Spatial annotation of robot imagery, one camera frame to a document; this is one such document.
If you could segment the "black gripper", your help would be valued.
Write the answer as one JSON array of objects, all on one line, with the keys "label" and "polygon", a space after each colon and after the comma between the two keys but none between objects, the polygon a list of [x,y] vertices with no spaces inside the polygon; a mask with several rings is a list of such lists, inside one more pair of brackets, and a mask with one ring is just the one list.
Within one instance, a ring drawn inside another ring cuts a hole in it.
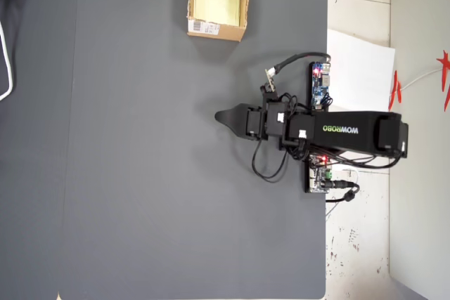
[{"label": "black gripper", "polygon": [[259,106],[241,103],[231,109],[216,112],[214,118],[239,138],[267,140],[264,130],[265,114]]}]

